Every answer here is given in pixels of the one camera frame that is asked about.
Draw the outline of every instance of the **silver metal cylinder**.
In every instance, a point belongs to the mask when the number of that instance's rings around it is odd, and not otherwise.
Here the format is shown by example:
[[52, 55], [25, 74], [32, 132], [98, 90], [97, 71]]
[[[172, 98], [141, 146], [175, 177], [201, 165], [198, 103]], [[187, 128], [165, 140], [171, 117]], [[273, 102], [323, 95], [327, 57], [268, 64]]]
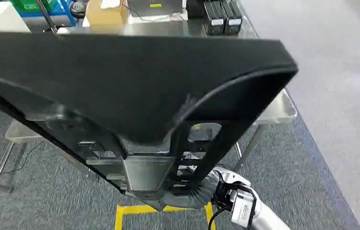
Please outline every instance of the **silver metal cylinder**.
[[2, 174], [3, 168], [5, 167], [6, 162], [8, 161], [8, 158], [12, 152], [14, 143], [13, 142], [8, 142], [8, 146], [5, 149], [5, 152], [3, 154], [2, 159], [0, 160], [0, 175]]

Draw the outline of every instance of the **gray carpet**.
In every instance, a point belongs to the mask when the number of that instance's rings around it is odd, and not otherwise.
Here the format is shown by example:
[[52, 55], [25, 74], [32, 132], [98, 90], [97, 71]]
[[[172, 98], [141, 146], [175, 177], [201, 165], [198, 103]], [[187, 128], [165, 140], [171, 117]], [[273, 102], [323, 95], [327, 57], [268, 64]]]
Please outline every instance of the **gray carpet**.
[[[4, 134], [11, 119], [0, 112], [0, 158], [6, 146]], [[249, 130], [241, 147], [246, 145]], [[18, 146], [5, 170], [21, 166], [35, 143]], [[105, 181], [93, 183], [66, 162], [59, 150], [41, 143], [32, 151], [24, 169], [4, 175], [0, 182], [14, 187], [12, 194], [0, 192], [0, 229], [112, 229], [116, 205], [139, 202], [118, 194]], [[316, 145], [301, 118], [292, 124], [274, 125], [242, 169], [254, 188], [293, 230], [359, 229], [342, 200]], [[235, 164], [234, 152], [223, 164]], [[230, 215], [215, 220], [218, 230], [239, 229]], [[204, 210], [127, 215], [123, 229], [205, 229]]]

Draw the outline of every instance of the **floor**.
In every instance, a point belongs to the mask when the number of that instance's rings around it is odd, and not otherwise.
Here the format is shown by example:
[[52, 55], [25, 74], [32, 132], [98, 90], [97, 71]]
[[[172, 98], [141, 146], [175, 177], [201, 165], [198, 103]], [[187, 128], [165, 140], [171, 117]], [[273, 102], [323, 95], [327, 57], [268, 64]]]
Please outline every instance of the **floor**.
[[360, 223], [360, 0], [243, 0], [300, 72], [288, 89]]

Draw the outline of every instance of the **black cable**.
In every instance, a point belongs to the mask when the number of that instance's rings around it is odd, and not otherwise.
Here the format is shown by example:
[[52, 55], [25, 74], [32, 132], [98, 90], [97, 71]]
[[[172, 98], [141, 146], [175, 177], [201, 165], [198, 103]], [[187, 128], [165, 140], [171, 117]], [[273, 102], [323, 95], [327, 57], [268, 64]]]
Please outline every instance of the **black cable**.
[[225, 210], [230, 210], [230, 208], [228, 207], [221, 208], [216, 213], [214, 213], [214, 215], [212, 215], [211, 219], [209, 220], [208, 230], [211, 230], [211, 225], [214, 222], [214, 219], [217, 217], [217, 215], [221, 214]]
[[39, 142], [38, 144], [36, 144], [33, 148], [31, 148], [31, 149], [29, 150], [29, 152], [27, 153], [26, 158], [24, 159], [24, 162], [23, 162], [23, 164], [22, 164], [22, 166], [21, 166], [20, 168], [15, 169], [15, 170], [10, 170], [10, 171], [6, 171], [6, 172], [2, 172], [1, 175], [2, 175], [2, 174], [7, 174], [7, 173], [14, 173], [14, 172], [17, 172], [17, 171], [22, 170], [23, 167], [26, 165], [27, 158], [29, 157], [30, 153], [32, 153], [33, 150], [35, 150], [41, 143], [43, 143], [43, 141], [42, 141], [42, 142]]

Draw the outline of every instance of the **wire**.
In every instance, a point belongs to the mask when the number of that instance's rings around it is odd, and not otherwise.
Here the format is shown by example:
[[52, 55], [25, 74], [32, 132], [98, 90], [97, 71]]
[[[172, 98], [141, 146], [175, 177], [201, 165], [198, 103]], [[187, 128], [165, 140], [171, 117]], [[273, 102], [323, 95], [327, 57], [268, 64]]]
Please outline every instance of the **wire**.
[[134, 12], [134, 13], [139, 17], [140, 20], [145, 21], [145, 22], [155, 22], [155, 21], [159, 21], [159, 20], [162, 20], [162, 19], [165, 19], [165, 18], [171, 18], [175, 13], [178, 13], [179, 16], [180, 16], [180, 18], [183, 19], [183, 21], [185, 21], [185, 19], [181, 16], [181, 13], [180, 13], [180, 12], [173, 12], [173, 13], [167, 15], [167, 16], [163, 16], [163, 17], [161, 17], [161, 18], [156, 18], [156, 19], [153, 19], [153, 20], [144, 19], [144, 18], [142, 18], [142, 16], [141, 16], [136, 10], [130, 8], [129, 6], [127, 6], [127, 5], [125, 5], [125, 4], [123, 4], [123, 6], [124, 6], [126, 9], [130, 10], [131, 12]]
[[7, 174], [7, 173], [14, 173], [14, 172], [17, 172], [17, 171], [22, 170], [23, 167], [26, 165], [27, 158], [29, 157], [30, 153], [32, 153], [33, 150], [35, 150], [35, 149], [36, 149], [41, 143], [43, 143], [43, 142], [44, 142], [44, 141], [39, 142], [38, 144], [36, 144], [33, 148], [31, 148], [31, 149], [29, 150], [29, 152], [27, 153], [26, 158], [24, 159], [24, 162], [23, 162], [23, 164], [22, 164], [22, 166], [21, 166], [20, 168], [15, 169], [15, 170], [10, 170], [10, 171], [6, 171], [6, 172], [2, 172], [1, 175], [2, 175], [2, 174]]
[[216, 213], [214, 213], [214, 215], [212, 215], [211, 219], [209, 220], [208, 230], [211, 230], [211, 225], [214, 222], [214, 219], [217, 217], [217, 215], [221, 214], [225, 210], [230, 210], [230, 208], [229, 207], [221, 208]]

